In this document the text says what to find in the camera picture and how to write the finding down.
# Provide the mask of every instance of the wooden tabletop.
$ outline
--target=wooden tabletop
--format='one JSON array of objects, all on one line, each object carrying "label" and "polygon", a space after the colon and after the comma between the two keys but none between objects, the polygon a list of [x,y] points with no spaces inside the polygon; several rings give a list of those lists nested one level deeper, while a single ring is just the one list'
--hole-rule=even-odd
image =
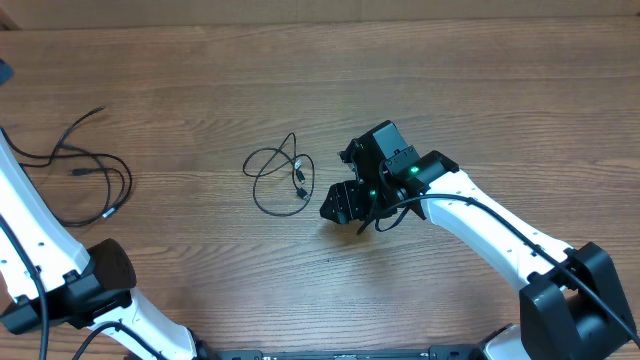
[{"label": "wooden tabletop", "polygon": [[[541,231],[608,251],[637,320],[638,34],[634,17],[2,32],[16,74],[0,87],[0,124],[47,153],[107,106],[69,143],[124,158],[134,192],[113,218],[71,232],[87,247],[118,240],[146,296],[215,348],[423,348],[518,322],[516,293],[446,231],[412,215],[358,237],[359,224],[320,218],[329,186],[353,178],[336,152],[387,119]],[[292,131],[316,191],[302,213],[275,218],[241,167]],[[67,175],[80,164],[29,171],[66,218],[104,202],[103,178]],[[289,176],[259,183],[265,206],[302,204]],[[69,359],[87,334],[53,329],[50,359]],[[0,330],[2,359],[36,358],[38,344]],[[86,359],[124,353],[99,337]],[[612,358],[639,354],[627,345]]]}]

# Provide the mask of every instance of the wood surface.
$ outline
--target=wood surface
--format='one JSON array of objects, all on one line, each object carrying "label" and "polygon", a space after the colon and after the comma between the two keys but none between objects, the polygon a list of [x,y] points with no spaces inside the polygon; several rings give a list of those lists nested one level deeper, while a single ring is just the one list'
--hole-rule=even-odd
[{"label": "wood surface", "polygon": [[[640,318],[638,34],[633,17],[4,32],[0,57],[16,75],[0,87],[0,124],[46,153],[108,107],[69,142],[123,157],[135,190],[113,218],[71,232],[87,247],[118,240],[147,297],[215,348],[476,342],[518,322],[516,294],[416,216],[360,237],[359,224],[321,219],[329,186],[353,178],[336,152],[395,121],[541,231],[602,246]],[[301,214],[274,218],[241,165],[291,131],[314,159],[316,192]],[[66,218],[105,196],[99,176],[66,175],[76,166],[29,171]],[[298,207],[289,181],[265,180],[260,199]],[[87,333],[53,329],[50,359],[69,359]],[[0,358],[35,358],[38,343],[1,329]],[[124,353],[99,337],[86,359]],[[627,345],[612,358],[639,354]]]},{"label": "wood surface", "polygon": [[640,0],[0,0],[25,30],[634,16]]}]

